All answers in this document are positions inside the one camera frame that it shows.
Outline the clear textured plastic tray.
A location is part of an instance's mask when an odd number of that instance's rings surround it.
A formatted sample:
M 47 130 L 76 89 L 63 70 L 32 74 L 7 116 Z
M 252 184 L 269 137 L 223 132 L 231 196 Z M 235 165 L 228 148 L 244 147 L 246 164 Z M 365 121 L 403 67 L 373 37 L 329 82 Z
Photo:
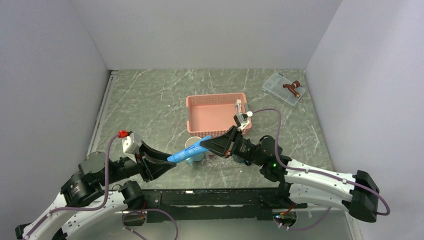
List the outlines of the clear textured plastic tray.
M 211 168 L 211 169 L 227 169 L 227 168 L 241 168 L 244 164 L 236 163 L 232 156 L 225 158 L 218 156 L 211 151 L 206 151 L 205 157 L 202 161 L 196 161 L 191 164 L 195 168 Z

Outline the blue toothpaste tube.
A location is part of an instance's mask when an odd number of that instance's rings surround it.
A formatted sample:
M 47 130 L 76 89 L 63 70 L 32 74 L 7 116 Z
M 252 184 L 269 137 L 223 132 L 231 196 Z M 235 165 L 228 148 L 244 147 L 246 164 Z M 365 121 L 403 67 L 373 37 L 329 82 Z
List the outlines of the blue toothpaste tube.
M 172 154 L 171 156 L 169 156 L 167 158 L 167 160 L 169 162 L 177 164 L 177 163 L 181 163 L 181 162 L 185 161 L 187 158 L 190 158 L 192 156 L 207 152 L 208 149 L 200 146 L 200 142 L 203 141 L 203 140 L 208 140 L 208 139 L 211 139 L 210 135 L 207 135 L 207 136 L 201 138 L 201 140 L 199 140 L 198 142 L 189 146 L 188 148 L 185 148 L 185 149 L 183 149 L 183 150 L 181 150 L 181 151 L 179 151 L 175 154 Z

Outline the light blue mug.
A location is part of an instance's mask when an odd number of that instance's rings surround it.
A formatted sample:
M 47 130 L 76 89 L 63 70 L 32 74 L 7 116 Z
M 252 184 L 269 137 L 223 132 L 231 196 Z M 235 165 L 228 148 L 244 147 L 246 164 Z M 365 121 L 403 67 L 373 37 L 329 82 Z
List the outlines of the light blue mug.
M 198 136 L 192 136 L 190 138 L 187 139 L 187 141 L 185 142 L 185 148 L 190 147 L 191 145 L 195 144 L 196 142 L 200 141 L 202 138 L 198 137 Z M 205 157 L 205 153 L 200 153 L 194 156 L 191 156 L 187 159 L 185 159 L 185 163 L 188 165 L 191 165 L 194 162 L 199 162 L 202 161 L 203 158 Z

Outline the pink plastic perforated basket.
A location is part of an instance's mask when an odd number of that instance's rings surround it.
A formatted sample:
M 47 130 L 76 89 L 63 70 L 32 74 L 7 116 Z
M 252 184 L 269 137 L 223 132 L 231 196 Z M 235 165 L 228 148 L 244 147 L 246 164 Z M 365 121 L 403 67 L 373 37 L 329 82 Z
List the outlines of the pink plastic perforated basket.
M 242 112 L 248 111 L 247 98 L 242 92 L 189 95 L 186 97 L 188 108 L 187 131 L 195 137 L 217 137 L 235 126 L 235 102 L 242 101 Z

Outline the white toothbrush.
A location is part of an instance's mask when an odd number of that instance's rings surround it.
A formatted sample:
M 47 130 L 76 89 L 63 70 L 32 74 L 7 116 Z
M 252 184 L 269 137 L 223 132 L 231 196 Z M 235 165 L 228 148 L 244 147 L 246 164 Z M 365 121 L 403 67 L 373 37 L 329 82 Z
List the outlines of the white toothbrush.
M 242 106 L 243 106 L 243 102 L 241 99 L 237 99 L 235 101 L 235 111 L 237 115 L 242 115 L 243 111 L 242 111 Z

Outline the dark blue mug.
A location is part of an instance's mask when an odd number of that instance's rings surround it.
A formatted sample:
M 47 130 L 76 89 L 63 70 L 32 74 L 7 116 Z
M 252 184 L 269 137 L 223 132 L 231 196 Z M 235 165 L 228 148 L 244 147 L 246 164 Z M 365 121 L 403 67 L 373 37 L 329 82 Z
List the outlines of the dark blue mug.
M 234 162 L 236 162 L 238 164 L 244 164 L 246 166 L 250 166 L 252 164 L 250 161 L 245 160 L 244 158 L 242 158 L 238 155 L 235 155 L 235 154 L 232 155 L 232 159 L 233 159 Z

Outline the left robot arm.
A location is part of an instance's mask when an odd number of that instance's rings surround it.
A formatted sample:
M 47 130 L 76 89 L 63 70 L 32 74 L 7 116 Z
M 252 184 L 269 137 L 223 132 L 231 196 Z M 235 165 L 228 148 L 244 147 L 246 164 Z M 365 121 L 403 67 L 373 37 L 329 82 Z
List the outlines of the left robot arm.
M 132 157 L 110 159 L 113 140 L 105 152 L 93 152 L 60 188 L 52 204 L 32 223 L 15 228 L 18 240 L 67 240 L 84 227 L 122 210 L 139 213 L 148 205 L 140 185 L 129 178 L 140 175 L 145 182 L 158 179 L 177 164 L 170 154 L 139 141 Z

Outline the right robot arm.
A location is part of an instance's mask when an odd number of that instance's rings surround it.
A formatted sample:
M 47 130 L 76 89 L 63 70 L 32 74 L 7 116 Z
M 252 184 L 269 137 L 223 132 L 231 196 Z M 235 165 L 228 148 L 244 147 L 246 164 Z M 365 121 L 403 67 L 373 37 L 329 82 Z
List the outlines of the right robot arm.
M 265 179 L 278 183 L 273 196 L 257 196 L 266 206 L 282 209 L 318 204 L 344 210 L 368 223 L 376 222 L 379 215 L 380 190 L 367 172 L 338 173 L 309 166 L 283 155 L 283 149 L 270 135 L 263 136 L 254 144 L 232 126 L 223 135 L 204 137 L 194 146 L 183 150 L 184 156 L 148 149 L 146 145 L 142 145 L 141 149 L 144 163 L 153 165 L 150 170 L 152 180 L 193 154 L 210 151 L 219 157 L 239 157 L 247 166 L 257 165 Z

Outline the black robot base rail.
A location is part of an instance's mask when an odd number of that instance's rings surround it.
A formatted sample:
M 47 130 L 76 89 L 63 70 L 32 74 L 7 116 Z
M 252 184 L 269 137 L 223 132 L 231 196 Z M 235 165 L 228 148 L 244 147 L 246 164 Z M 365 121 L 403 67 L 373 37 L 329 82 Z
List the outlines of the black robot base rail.
M 141 195 L 129 202 L 126 211 L 150 209 L 147 223 L 176 221 L 254 219 L 271 221 L 279 211 L 305 209 L 305 203 L 293 203 L 277 187 L 264 188 L 198 188 L 143 189 Z

